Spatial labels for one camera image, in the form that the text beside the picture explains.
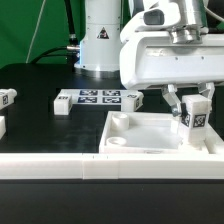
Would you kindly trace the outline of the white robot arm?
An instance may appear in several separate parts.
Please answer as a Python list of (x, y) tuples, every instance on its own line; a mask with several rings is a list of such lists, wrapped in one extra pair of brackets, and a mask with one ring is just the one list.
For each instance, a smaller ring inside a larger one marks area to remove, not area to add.
[(127, 89), (161, 88), (179, 114), (177, 87), (224, 82), (224, 34), (208, 32), (203, 0), (129, 0), (119, 27), (112, 0), (87, 0), (76, 67), (100, 77), (118, 71)]

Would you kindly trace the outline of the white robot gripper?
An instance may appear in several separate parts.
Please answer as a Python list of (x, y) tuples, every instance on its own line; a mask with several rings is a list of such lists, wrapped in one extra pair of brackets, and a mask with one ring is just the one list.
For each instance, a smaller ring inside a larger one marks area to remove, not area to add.
[(120, 78), (127, 89), (162, 87), (174, 117), (177, 86), (198, 85), (201, 110), (212, 109), (224, 82), (224, 34), (209, 32), (202, 2), (144, 2), (120, 34)]

